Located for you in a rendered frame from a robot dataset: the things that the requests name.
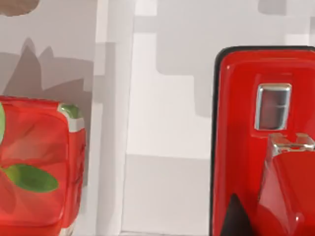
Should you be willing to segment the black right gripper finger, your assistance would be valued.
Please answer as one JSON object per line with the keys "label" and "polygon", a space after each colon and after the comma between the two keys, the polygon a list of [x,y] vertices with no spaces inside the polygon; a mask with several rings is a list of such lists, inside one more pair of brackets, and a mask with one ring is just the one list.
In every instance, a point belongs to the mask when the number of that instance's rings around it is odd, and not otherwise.
{"label": "black right gripper finger", "polygon": [[250,219],[235,193],[230,197],[220,236],[253,236]]}

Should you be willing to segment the red box with green leaves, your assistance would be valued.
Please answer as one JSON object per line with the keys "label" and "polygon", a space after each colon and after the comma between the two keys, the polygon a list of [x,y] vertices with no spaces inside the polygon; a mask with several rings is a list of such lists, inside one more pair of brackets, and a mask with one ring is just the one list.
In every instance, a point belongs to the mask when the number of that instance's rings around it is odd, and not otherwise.
{"label": "red box with green leaves", "polygon": [[85,149],[76,105],[0,95],[0,236],[73,236]]}

